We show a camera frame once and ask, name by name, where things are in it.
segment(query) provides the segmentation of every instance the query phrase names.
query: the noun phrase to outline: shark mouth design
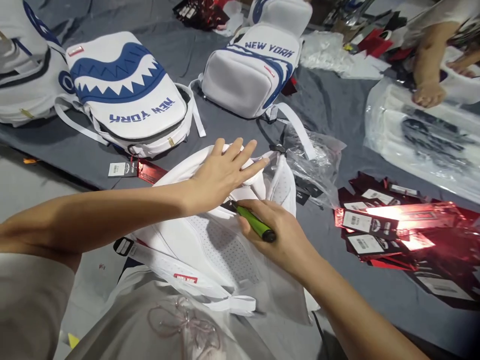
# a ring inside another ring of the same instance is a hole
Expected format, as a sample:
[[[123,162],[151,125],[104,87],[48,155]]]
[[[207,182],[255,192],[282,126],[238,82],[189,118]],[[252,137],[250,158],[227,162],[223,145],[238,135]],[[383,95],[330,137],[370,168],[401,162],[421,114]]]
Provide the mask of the shark mouth design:
[[[166,75],[164,68],[142,45],[128,42],[117,60],[102,62],[84,57],[70,70],[80,101],[119,104],[149,94]]]

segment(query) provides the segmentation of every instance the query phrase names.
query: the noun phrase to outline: gray cloth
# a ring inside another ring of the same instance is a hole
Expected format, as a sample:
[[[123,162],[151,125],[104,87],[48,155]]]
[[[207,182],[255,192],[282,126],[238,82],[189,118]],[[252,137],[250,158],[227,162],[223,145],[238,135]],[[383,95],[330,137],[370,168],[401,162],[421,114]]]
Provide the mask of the gray cloth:
[[[177,1],[44,0],[42,3],[41,8],[39,1],[32,7],[48,25],[57,26],[56,32],[65,46],[117,31],[131,31],[150,49],[173,81],[184,85],[203,71],[213,50],[227,43],[226,38],[214,33],[185,28],[173,17],[172,7]],[[298,81],[298,93],[289,98],[281,96],[278,100],[289,103],[310,130],[332,135],[348,145],[342,152],[338,187],[346,186],[357,171],[363,171],[378,177],[388,176],[424,195],[480,210],[478,206],[396,168],[363,147],[364,106],[374,81],[340,79],[332,72],[305,68],[299,68],[294,76]],[[236,137],[243,137],[246,141],[256,139],[256,156],[266,152],[269,144],[281,142],[284,125],[279,122],[269,125],[260,119],[241,119],[200,95],[196,100],[207,136],[199,138],[193,124],[186,143],[153,161],[166,170],[213,144],[218,137],[227,142]],[[74,111],[69,115],[82,124],[88,123],[83,115]],[[112,146],[105,147],[77,133],[57,117],[35,121],[18,129],[0,126],[0,141],[99,189],[150,186],[138,178],[108,178],[109,163],[125,161],[127,156]],[[330,209],[321,210],[307,202],[305,206],[298,206],[297,217],[320,254],[394,325],[457,355],[468,354],[468,345],[476,341],[475,330],[480,314],[449,307],[425,293],[402,271],[360,263],[346,251]],[[309,358],[298,354],[298,359]]]

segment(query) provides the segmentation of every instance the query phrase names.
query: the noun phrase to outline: green pen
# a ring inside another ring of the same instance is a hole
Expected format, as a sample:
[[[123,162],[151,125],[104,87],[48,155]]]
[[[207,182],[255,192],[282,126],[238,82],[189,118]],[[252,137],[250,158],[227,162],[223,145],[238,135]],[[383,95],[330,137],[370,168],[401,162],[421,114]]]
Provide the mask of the green pen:
[[[277,240],[277,234],[263,222],[261,222],[255,215],[253,215],[249,210],[237,204],[236,201],[232,200],[231,204],[235,208],[236,212],[243,216],[248,223],[250,224],[253,231],[267,243],[273,243]]]

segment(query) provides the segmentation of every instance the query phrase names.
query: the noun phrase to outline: human hand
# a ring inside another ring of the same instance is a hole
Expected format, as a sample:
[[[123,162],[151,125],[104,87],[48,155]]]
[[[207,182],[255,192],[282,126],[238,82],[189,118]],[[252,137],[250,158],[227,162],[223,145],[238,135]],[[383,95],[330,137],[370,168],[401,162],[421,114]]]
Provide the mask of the human hand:
[[[194,192],[191,213],[199,214],[220,206],[243,182],[262,170],[269,160],[261,159],[245,169],[241,167],[250,159],[257,141],[250,141],[241,151],[243,139],[237,138],[224,152],[225,139],[219,138],[211,154],[195,175],[188,180]]]
[[[445,100],[446,96],[447,93],[438,82],[429,82],[417,86],[412,101],[424,108],[433,108]]]
[[[320,255],[305,236],[299,222],[291,213],[268,200],[241,200],[238,205],[250,209],[276,234],[272,243],[263,241],[251,228],[247,219],[238,217],[242,234],[267,258],[287,273],[300,280],[308,272],[309,260]]]
[[[454,70],[457,74],[463,75],[467,78],[474,78],[475,76],[477,76],[472,70],[468,68],[468,66],[465,66],[461,62],[447,62],[446,65],[450,69]]]

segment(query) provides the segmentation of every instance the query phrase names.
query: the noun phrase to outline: forearm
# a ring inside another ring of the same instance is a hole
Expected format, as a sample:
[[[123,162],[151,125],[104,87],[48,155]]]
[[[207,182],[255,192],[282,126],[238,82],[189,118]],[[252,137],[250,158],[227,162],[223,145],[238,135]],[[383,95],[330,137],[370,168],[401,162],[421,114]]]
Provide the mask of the forearm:
[[[192,215],[191,191],[184,181],[58,197],[7,219],[0,225],[0,239],[81,254],[144,226]]]
[[[413,78],[417,88],[440,82],[440,65],[447,48],[447,41],[459,26],[457,22],[448,21],[429,26],[425,30],[413,64]]]
[[[302,266],[297,278],[326,312],[350,360],[427,359],[318,254]]]
[[[471,53],[467,53],[462,57],[455,60],[455,63],[461,65],[464,68],[468,68],[470,65],[480,62],[480,50],[476,50]]]

